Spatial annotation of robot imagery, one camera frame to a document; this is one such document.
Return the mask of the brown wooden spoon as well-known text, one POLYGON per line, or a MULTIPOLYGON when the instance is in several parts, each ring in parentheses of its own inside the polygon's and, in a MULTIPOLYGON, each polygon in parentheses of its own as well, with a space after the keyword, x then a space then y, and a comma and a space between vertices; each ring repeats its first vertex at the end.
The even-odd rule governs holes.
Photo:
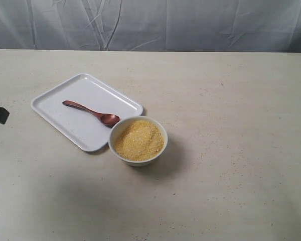
POLYGON ((115 115, 115 114, 110 114, 110 113, 99 113, 96 111, 93 111, 81 104, 78 104, 76 102, 70 101, 70 100, 65 100, 62 102, 63 105, 76 108, 79 110, 84 110, 93 116, 95 116, 104 126, 106 127, 113 127, 120 121, 120 117, 115 115))

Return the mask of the yellow millet grains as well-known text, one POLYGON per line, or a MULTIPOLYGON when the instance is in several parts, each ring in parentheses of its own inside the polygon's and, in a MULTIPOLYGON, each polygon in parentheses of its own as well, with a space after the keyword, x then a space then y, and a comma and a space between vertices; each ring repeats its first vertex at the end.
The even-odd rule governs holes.
POLYGON ((145 161, 156 156, 164 146, 158 127, 147 120, 136 120, 115 140, 114 149, 130 161, 145 161))

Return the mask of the white rectangular plastic tray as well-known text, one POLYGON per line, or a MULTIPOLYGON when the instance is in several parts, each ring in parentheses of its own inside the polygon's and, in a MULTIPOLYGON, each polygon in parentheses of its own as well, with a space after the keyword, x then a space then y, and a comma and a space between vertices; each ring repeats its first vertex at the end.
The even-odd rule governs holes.
POLYGON ((111 129, 92 114, 62 102, 70 100, 100 113, 125 119, 141 115, 143 106, 92 75, 81 73, 34 98, 31 108, 85 152, 108 143, 111 129))

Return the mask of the white ceramic bowl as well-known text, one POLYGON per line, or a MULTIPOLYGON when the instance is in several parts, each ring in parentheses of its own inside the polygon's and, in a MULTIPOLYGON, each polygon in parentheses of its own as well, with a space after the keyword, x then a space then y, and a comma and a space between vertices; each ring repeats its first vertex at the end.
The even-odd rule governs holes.
POLYGON ((166 149, 168 134, 156 120, 134 116, 121 120, 111 130, 108 145, 111 151, 130 166, 146 166, 166 149))

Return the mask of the grey wrinkled backdrop curtain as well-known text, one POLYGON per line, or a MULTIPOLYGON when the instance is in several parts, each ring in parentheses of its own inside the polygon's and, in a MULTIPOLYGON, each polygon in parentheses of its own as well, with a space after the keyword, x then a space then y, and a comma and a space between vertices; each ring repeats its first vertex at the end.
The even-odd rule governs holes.
POLYGON ((301 1, 0 1, 0 49, 301 52, 301 1))

